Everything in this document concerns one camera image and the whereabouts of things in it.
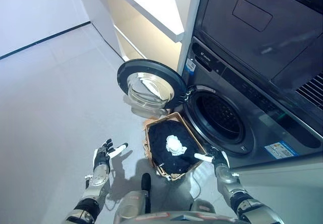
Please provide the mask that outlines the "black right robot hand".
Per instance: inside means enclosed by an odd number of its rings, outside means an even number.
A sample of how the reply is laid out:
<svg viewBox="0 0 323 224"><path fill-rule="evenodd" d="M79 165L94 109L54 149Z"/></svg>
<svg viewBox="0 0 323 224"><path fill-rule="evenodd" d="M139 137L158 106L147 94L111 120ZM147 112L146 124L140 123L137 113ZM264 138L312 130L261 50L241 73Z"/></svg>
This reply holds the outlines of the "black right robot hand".
<svg viewBox="0 0 323 224"><path fill-rule="evenodd" d="M194 157L196 159L212 163L215 169L218 166L226 166L227 168L230 168L227 154L214 147L210 148L207 154L195 153Z"/></svg>

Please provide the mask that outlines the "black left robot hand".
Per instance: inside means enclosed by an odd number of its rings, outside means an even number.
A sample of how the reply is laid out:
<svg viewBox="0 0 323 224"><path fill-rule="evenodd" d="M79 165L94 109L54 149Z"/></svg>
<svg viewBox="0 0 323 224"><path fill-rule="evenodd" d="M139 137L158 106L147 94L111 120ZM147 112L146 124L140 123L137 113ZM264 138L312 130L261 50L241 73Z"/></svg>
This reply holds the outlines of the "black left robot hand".
<svg viewBox="0 0 323 224"><path fill-rule="evenodd" d="M93 169L103 164L110 166L110 160L120 154L128 146L128 143L124 143L119 147L114 148L112 139L107 139L100 148L95 149L94 151Z"/></svg>

